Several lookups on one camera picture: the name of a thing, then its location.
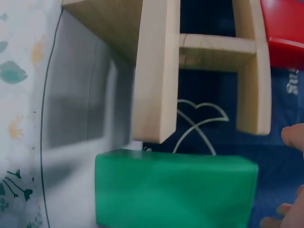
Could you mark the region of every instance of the finger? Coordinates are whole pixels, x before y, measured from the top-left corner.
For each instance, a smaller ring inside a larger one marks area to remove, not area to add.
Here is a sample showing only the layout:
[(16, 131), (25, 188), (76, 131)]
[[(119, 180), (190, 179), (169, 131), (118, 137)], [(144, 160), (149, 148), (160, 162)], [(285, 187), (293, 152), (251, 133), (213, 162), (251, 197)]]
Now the finger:
[(303, 192), (303, 190), (304, 190), (304, 185), (301, 185), (301, 186), (297, 189), (296, 194), (297, 194), (298, 196), (301, 195), (301, 193)]
[(289, 209), (291, 208), (291, 204), (289, 203), (283, 203), (279, 207), (277, 207), (276, 212), (278, 215), (285, 216)]
[(262, 221), (260, 222), (260, 226), (262, 228), (280, 228), (281, 222), (281, 220), (266, 217), (262, 219)]
[(282, 130), (282, 140), (287, 146), (295, 147), (300, 151), (304, 149), (304, 123), (285, 127)]

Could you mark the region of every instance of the hand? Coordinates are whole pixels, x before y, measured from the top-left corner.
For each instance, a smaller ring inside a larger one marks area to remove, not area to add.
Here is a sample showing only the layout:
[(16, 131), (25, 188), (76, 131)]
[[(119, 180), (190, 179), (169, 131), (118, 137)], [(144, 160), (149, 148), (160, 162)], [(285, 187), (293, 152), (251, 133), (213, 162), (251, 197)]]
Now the hand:
[[(286, 127), (282, 131), (283, 142), (304, 152), (304, 123)], [(262, 228), (303, 228), (304, 227), (304, 185), (297, 190), (298, 198), (294, 204), (282, 204), (277, 213), (284, 216), (283, 220), (264, 218), (260, 225)]]

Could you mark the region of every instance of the red block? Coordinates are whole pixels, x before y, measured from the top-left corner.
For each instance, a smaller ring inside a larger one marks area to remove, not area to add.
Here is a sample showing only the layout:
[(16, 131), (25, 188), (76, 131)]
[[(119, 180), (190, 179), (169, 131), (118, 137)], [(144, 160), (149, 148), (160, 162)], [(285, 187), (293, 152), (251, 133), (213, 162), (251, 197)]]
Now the red block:
[(304, 70), (304, 0), (261, 0), (270, 65)]

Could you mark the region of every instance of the white curve design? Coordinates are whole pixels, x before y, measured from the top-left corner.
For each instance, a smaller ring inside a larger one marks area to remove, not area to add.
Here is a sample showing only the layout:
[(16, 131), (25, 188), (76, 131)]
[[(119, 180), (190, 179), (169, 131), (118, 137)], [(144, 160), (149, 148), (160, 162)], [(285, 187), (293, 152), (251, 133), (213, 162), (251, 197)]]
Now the white curve design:
[(199, 135), (202, 137), (202, 139), (204, 140), (205, 144), (208, 146), (208, 148), (210, 149), (210, 152), (212, 153), (213, 156), (216, 155), (216, 152), (211, 144), (211, 142), (209, 141), (209, 139), (206, 137), (206, 135), (204, 134), (204, 132), (199, 128), (199, 126), (206, 124), (206, 123), (210, 123), (210, 122), (215, 122), (215, 121), (224, 121), (224, 122), (228, 122), (229, 118), (227, 116), (227, 114), (225, 113), (225, 111), (223, 109), (221, 109), (219, 106), (217, 106), (216, 104), (212, 104), (212, 103), (201, 103), (196, 105), (195, 103), (189, 101), (189, 100), (185, 100), (185, 99), (181, 99), (178, 100), (178, 103), (186, 103), (191, 105), (193, 108), (198, 109), (200, 107), (203, 106), (209, 106), (209, 107), (213, 107), (216, 110), (218, 110), (219, 113), (222, 114), (222, 117), (217, 117), (217, 118), (211, 118), (211, 119), (207, 119), (207, 120), (203, 120), (197, 124), (195, 124), (187, 115), (185, 115), (183, 112), (181, 112), (179, 109), (177, 110), (178, 115), (180, 115), (182, 118), (184, 118), (190, 125), (191, 128), (189, 128), (178, 140), (178, 142), (175, 145), (175, 148), (173, 150), (172, 153), (176, 153), (178, 147), (180, 146), (181, 142), (184, 140), (184, 138), (192, 131), (192, 130), (196, 130)]

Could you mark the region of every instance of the yellow flower print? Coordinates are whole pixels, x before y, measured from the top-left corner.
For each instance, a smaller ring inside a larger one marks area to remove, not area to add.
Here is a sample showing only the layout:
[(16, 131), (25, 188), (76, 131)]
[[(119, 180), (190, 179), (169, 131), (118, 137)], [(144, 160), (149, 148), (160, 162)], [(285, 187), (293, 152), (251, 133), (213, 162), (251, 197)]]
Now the yellow flower print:
[(37, 71), (38, 71), (38, 62), (44, 59), (44, 54), (42, 53), (44, 38), (45, 37), (42, 36), (40, 40), (37, 40), (32, 49), (31, 61)]
[(23, 128), (17, 129), (18, 124), (23, 120), (23, 116), (17, 116), (16, 119), (9, 123), (9, 134), (13, 140), (21, 141), (24, 136)]

